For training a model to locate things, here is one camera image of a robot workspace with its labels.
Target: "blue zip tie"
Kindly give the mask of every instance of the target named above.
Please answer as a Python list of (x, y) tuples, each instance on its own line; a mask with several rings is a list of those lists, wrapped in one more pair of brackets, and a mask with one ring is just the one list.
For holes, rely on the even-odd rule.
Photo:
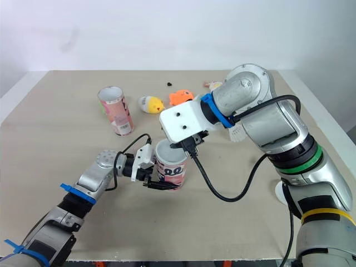
[(75, 189), (74, 187), (72, 187), (70, 185), (61, 184), (60, 187), (63, 188), (64, 190), (66, 190), (69, 193), (75, 194), (75, 195), (81, 197), (82, 199), (85, 199), (86, 201), (90, 202), (93, 205), (96, 203), (96, 200), (93, 199), (91, 196), (87, 196), (83, 192), (80, 192), (78, 189)]
[(12, 242), (12, 241), (10, 241), (8, 239), (6, 239), (4, 241), (5, 241), (5, 243), (9, 244), (10, 246), (12, 246), (14, 248), (13, 252), (15, 254), (23, 253), (23, 254), (27, 254), (27, 255), (33, 256), (36, 259), (40, 260), (45, 265), (45, 267), (50, 267), (50, 262), (41, 253), (35, 252), (33, 250), (30, 250), (30, 249), (25, 249), (23, 245), (16, 245), (14, 242)]
[(226, 128), (231, 128), (233, 125), (225, 118), (225, 116), (217, 109), (214, 99), (212, 99), (212, 95), (207, 93), (205, 96), (201, 98), (202, 102), (207, 103), (214, 113), (214, 115), (219, 119), (219, 121), (224, 125)]

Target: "beige tabletop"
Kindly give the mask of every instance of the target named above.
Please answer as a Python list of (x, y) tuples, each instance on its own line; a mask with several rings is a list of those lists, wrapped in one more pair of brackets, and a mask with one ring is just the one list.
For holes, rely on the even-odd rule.
[[(105, 149), (122, 150), (148, 132), (153, 145), (165, 138), (158, 115), (141, 112), (137, 100), (180, 89), (206, 93), (205, 80), (221, 81), (227, 71), (51, 71), (2, 123), (0, 240), (21, 243), (31, 227)], [(273, 72), (278, 94), (290, 88)], [(123, 88), (135, 130), (114, 134), (98, 105), (97, 92), (108, 85)], [(328, 150), (356, 192), (356, 182), (312, 117), (301, 116), (311, 134)], [(213, 184), (226, 196), (240, 193), (261, 156), (249, 140), (229, 140), (228, 131), (212, 132), (200, 145), (200, 161)], [(182, 189), (147, 189), (122, 177), (116, 191), (101, 197), (76, 233), (72, 260), (217, 260), (275, 259), (285, 254), (289, 215), (274, 194), (279, 177), (265, 160), (247, 195), (236, 203), (217, 199), (198, 169), (188, 162)], [(295, 234), (299, 230), (295, 218)], [(0, 242), (0, 254), (12, 249)], [(293, 245), (290, 257), (295, 256)]]

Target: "white wall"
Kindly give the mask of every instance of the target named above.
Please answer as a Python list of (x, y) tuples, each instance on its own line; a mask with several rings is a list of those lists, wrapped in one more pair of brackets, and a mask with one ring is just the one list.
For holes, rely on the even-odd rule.
[(356, 124), (354, 0), (5, 0), (3, 9), (13, 42), (5, 54), (27, 70), (254, 62), (296, 69), (345, 130)]

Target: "toy chick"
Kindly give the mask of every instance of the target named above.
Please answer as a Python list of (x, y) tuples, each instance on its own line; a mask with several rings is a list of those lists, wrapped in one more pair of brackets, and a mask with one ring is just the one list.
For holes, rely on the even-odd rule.
[(155, 96), (144, 96), (139, 99), (139, 106), (146, 113), (157, 114), (165, 109), (163, 101)]

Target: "can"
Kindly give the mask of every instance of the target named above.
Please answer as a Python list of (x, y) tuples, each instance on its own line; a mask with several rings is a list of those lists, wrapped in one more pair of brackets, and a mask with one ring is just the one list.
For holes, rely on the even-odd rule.
[(115, 133), (120, 136), (132, 133), (134, 123), (122, 89), (118, 86), (105, 87), (99, 91), (98, 98)]
[(157, 172), (160, 181), (171, 182), (181, 188), (187, 164), (187, 156), (183, 149), (172, 149), (168, 139), (161, 140), (155, 150)]

